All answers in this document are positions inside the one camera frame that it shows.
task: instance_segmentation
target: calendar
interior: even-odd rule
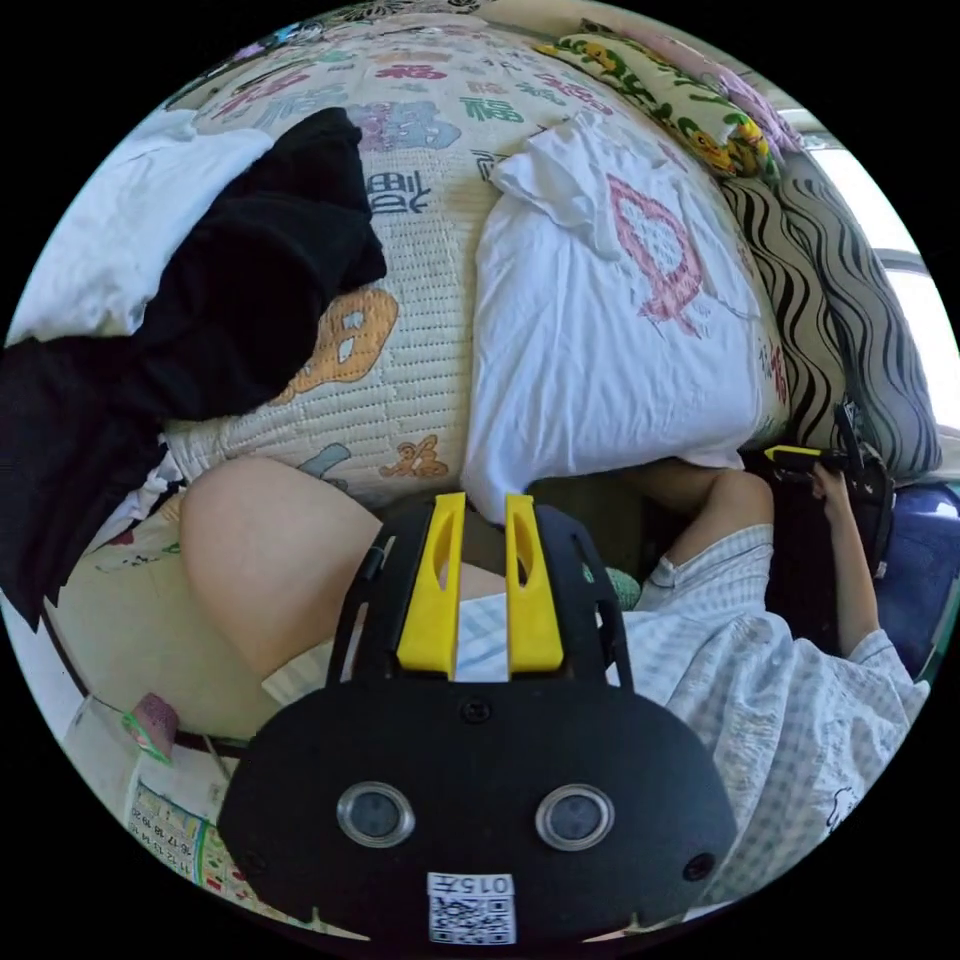
[[[358,939],[356,934],[321,920],[302,923],[265,904],[233,862],[212,823],[173,803],[139,780],[133,794],[127,829],[171,870],[216,896],[279,923],[330,936]]]

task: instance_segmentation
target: person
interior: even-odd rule
[[[842,477],[818,466],[832,532],[841,656],[791,636],[764,606],[773,497],[761,478],[663,460],[627,473],[690,518],[624,613],[635,690],[694,730],[737,821],[702,905],[760,889],[848,814],[899,748],[928,693],[880,628]],[[324,683],[353,575],[379,529],[330,484],[263,458],[201,476],[181,553],[201,608],[282,706]],[[464,565],[457,680],[506,680],[503,579]],[[618,683],[616,667],[609,682]]]

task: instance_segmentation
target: white label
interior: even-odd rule
[[[509,873],[428,873],[430,940],[499,947],[517,942]]]

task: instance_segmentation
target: light blue checkered pajamas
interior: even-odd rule
[[[848,660],[794,640],[764,609],[773,528],[755,526],[680,567],[661,560],[624,614],[637,693],[700,736],[738,837],[704,903],[746,896],[806,856],[856,806],[910,729],[929,687],[887,635]],[[280,703],[322,686],[330,644],[264,682]],[[457,679],[507,680],[503,595],[463,603]],[[616,669],[610,682],[617,684]]]

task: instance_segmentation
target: yellow cartoon pillow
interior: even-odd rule
[[[534,49],[613,87],[713,172],[778,179],[770,145],[747,114],[641,44],[621,36],[585,33]]]

